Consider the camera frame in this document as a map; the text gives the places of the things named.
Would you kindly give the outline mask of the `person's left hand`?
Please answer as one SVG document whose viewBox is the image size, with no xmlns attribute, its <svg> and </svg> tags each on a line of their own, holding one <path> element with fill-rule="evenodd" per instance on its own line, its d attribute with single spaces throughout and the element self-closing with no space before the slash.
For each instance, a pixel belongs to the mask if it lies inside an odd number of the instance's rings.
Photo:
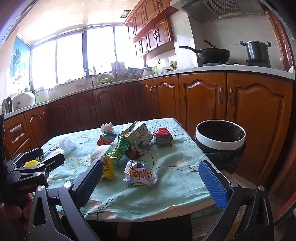
<svg viewBox="0 0 296 241">
<path fill-rule="evenodd" d="M 34 194 L 23 198 L 23 209 L 16 205 L 1 205 L 1 240 L 26 240 L 28 223 Z"/>
</svg>

